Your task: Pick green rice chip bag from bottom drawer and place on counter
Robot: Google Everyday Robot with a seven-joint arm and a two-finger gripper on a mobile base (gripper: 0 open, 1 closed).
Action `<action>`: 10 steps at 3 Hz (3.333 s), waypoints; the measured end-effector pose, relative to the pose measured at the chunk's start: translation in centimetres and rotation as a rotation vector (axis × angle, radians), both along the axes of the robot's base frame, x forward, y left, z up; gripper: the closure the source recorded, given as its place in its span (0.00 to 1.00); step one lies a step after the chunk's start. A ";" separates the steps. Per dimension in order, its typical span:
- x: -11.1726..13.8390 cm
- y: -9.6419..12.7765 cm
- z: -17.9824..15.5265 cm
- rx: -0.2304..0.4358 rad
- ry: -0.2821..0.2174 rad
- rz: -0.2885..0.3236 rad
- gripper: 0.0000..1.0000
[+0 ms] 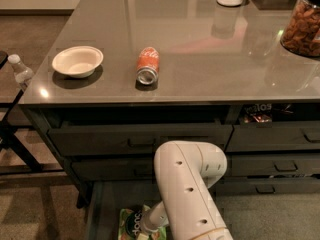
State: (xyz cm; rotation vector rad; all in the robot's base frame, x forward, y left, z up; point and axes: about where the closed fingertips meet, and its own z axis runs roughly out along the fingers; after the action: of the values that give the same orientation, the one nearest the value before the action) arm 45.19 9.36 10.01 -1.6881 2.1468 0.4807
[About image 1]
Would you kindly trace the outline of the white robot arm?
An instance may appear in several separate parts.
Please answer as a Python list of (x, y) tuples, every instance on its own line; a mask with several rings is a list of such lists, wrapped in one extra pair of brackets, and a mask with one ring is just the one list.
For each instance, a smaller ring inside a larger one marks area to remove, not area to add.
[(209, 188), (226, 172), (216, 145), (169, 141), (157, 149), (154, 171), (161, 202), (142, 213), (137, 240), (170, 227), (174, 240), (233, 240)]

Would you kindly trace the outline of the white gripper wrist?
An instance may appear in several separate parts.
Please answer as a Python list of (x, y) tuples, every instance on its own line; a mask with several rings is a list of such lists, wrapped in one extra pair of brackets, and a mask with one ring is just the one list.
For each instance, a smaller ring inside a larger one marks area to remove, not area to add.
[(149, 235), (158, 232), (169, 225), (168, 216), (163, 202), (159, 202), (152, 207), (144, 205), (142, 207), (142, 217), (137, 240), (149, 240)]

